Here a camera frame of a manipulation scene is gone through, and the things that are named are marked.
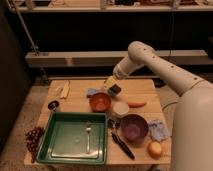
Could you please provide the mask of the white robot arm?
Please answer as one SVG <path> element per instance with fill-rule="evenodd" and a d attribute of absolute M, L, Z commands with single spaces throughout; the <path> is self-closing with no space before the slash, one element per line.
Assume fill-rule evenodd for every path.
<path fill-rule="evenodd" d="M 147 66 L 179 97 L 173 120 L 170 171 L 213 171 L 213 83 L 159 57 L 140 41 L 113 69 L 109 82 Z"/>

